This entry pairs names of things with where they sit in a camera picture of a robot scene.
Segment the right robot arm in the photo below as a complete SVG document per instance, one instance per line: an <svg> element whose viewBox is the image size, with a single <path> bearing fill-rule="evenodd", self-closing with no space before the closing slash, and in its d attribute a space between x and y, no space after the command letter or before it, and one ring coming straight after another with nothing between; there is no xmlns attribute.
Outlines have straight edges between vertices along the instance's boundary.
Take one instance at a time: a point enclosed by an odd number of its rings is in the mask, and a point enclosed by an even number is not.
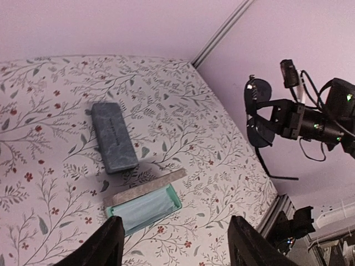
<svg viewBox="0 0 355 266"><path fill-rule="evenodd" d="M244 88L247 137L256 148L272 146L275 135L285 139L316 140L333 150L341 145L354 156L354 85L333 78L327 84L330 99L322 111L289 99L271 100L271 86L251 79Z"/></svg>

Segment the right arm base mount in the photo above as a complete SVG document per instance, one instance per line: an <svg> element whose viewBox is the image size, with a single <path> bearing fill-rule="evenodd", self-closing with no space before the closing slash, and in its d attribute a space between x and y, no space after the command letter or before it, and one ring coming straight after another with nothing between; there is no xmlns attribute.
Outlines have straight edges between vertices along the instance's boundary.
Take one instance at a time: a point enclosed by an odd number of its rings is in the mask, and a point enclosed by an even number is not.
<svg viewBox="0 0 355 266"><path fill-rule="evenodd" d="M297 239L315 232L312 218L312 206L303 207L295 211L292 219L287 219L283 212L280 213L276 225L266 237L266 240L277 251L288 255Z"/></svg>

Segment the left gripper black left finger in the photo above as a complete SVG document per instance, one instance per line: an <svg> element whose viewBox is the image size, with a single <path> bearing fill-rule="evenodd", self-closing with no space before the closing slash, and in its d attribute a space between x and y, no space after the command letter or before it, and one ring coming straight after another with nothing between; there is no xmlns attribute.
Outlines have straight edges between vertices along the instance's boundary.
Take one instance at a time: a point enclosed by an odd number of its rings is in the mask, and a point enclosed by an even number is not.
<svg viewBox="0 0 355 266"><path fill-rule="evenodd" d="M56 265L122 265L123 248L123 221L121 217L112 216L77 250Z"/></svg>

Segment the beige-grey glasses case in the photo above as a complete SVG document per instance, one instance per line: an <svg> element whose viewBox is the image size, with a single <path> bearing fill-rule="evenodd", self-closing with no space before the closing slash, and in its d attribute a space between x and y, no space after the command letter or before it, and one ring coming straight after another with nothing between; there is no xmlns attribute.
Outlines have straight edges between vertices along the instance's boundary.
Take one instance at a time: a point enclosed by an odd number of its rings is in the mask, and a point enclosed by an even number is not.
<svg viewBox="0 0 355 266"><path fill-rule="evenodd" d="M186 170L181 168L105 198L103 204L106 216L120 217L126 236L154 224L182 208L173 182L186 175Z"/></svg>

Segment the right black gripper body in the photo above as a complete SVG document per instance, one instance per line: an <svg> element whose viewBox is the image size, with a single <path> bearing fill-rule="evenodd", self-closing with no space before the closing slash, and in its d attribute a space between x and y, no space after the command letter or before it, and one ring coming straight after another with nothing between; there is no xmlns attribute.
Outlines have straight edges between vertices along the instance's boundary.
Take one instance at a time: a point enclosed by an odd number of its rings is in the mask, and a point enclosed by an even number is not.
<svg viewBox="0 0 355 266"><path fill-rule="evenodd" d="M291 100L277 100L273 109L275 133L286 139L296 139L300 134L305 105Z"/></svg>

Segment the blue-grey glasses case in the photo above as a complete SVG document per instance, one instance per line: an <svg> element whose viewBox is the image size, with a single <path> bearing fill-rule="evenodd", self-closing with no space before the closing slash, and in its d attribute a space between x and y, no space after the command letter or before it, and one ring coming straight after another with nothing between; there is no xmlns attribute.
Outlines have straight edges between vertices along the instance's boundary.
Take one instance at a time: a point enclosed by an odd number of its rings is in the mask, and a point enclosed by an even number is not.
<svg viewBox="0 0 355 266"><path fill-rule="evenodd" d="M92 122L107 174L137 167L138 158L117 103L94 103Z"/></svg>

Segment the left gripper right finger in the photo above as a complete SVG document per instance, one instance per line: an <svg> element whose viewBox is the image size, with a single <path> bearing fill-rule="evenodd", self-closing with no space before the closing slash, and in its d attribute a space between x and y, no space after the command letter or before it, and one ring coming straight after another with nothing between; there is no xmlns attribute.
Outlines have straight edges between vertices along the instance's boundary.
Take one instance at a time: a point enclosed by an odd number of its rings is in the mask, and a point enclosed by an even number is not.
<svg viewBox="0 0 355 266"><path fill-rule="evenodd" d="M242 216L232 216L227 230L230 265L296 265L254 229Z"/></svg>

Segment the light blue cloth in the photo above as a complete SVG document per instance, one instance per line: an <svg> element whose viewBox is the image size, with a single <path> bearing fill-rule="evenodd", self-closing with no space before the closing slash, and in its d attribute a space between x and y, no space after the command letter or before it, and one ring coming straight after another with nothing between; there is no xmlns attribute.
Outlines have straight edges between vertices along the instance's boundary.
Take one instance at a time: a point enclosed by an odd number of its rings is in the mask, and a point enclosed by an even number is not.
<svg viewBox="0 0 355 266"><path fill-rule="evenodd" d="M173 186L168 185L125 203L107 207L106 214L108 217L121 217L125 236L129 236L181 208L180 198Z"/></svg>

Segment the thin black-framed glasses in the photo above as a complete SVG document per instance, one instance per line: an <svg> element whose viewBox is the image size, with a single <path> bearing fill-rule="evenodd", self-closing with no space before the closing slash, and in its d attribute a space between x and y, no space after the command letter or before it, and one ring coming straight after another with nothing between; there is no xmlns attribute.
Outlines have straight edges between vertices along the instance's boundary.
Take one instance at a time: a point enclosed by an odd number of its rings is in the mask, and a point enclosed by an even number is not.
<svg viewBox="0 0 355 266"><path fill-rule="evenodd" d="M267 128L267 120L257 113L257 104L268 103L271 95L272 88L267 81L256 78L253 74L249 75L244 88L247 138L249 143L255 148L255 154L268 177L276 180L298 181L298 177L275 176L270 174L260 153L261 148L272 146L275 133Z"/></svg>

